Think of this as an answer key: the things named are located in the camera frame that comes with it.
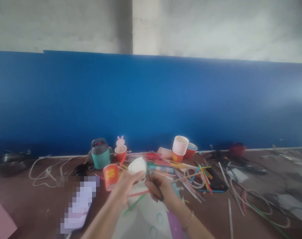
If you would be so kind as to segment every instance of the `white baseboard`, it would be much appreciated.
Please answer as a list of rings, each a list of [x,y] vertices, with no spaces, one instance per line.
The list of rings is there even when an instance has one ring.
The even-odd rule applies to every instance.
[[[283,150],[283,149],[302,149],[302,147],[288,147],[288,148],[275,148],[276,150]],[[262,150],[275,150],[274,148],[261,148],[261,149],[246,149],[246,151],[262,151]],[[203,151],[196,151],[196,152],[202,152],[202,153],[208,153],[212,152],[212,150],[203,150]],[[51,156],[49,158],[59,159],[59,158],[74,158],[74,157],[86,157],[86,155],[66,155],[66,156]]]

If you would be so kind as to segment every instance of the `thermos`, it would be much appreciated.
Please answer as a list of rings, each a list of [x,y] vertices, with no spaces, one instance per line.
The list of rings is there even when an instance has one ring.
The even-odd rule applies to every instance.
[[[110,149],[104,138],[92,141],[91,155],[96,169],[103,169],[111,163]]]

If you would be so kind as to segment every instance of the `thermos lid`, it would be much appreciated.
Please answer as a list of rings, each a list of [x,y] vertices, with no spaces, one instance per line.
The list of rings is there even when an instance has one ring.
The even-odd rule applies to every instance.
[[[109,148],[104,138],[98,138],[92,140],[91,153],[95,155],[103,154]]]

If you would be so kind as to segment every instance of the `floor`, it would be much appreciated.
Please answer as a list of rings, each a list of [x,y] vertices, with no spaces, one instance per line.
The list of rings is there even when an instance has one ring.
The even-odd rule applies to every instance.
[[[287,188],[300,188],[302,181],[292,179],[300,166],[283,158],[261,158],[270,154],[268,151],[246,151],[245,157],[253,162],[259,162],[269,169],[276,171],[287,179]],[[46,159],[37,163],[33,170],[33,177],[38,176],[49,165],[57,162],[59,159]],[[195,155],[191,160],[184,160],[185,163],[192,164],[196,160],[202,159]],[[64,172],[71,172],[75,166],[85,161],[85,157],[79,157],[71,160],[64,167]],[[59,168],[53,170],[53,174],[58,173]],[[70,178],[64,187],[49,188],[44,185],[34,187],[32,180],[28,177],[29,170],[24,171],[14,177],[0,177],[0,203],[12,217],[18,229],[10,239],[34,239],[34,238],[56,238],[56,230],[59,228],[60,219],[68,203],[72,199],[72,193],[79,182],[75,178]],[[254,176],[247,174],[249,178],[243,183],[245,188],[252,188],[260,193],[280,193],[283,192],[283,178],[269,172],[265,176]],[[205,194],[205,202],[196,201],[187,190],[180,191],[186,200],[189,200],[188,206],[194,210],[195,215],[217,238],[229,238],[229,217],[228,217],[228,198],[231,199],[234,238],[250,239],[270,239],[284,238],[277,230],[273,228],[265,219],[248,209],[247,214],[243,217],[236,204],[235,199],[229,193],[223,194]],[[92,203],[88,213],[84,229],[88,227],[94,216],[105,203],[108,192],[105,191],[104,184],[101,183],[100,191]],[[260,210],[267,211],[263,205],[259,205]],[[271,219],[278,224],[285,224],[286,219],[279,213],[274,213]],[[283,229],[290,238],[302,238],[302,223],[291,220],[291,227]],[[71,238],[80,238],[83,230],[73,233]]]

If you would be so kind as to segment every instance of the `black scissors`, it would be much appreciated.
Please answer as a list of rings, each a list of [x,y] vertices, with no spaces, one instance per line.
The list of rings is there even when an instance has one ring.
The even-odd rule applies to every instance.
[[[150,168],[149,168],[149,166],[146,164],[146,166],[147,166],[147,173],[148,173],[148,176],[149,176],[149,181],[151,181],[151,173],[150,173]],[[163,194],[162,194],[162,191],[161,191],[161,189],[160,189],[160,186],[157,184],[157,182],[155,182],[155,181],[151,181],[155,186],[156,186],[156,188],[158,189],[158,191],[160,192],[160,195],[161,195],[161,197],[159,197],[158,199],[160,200],[160,201],[163,201],[164,200],[164,196],[163,196]]]

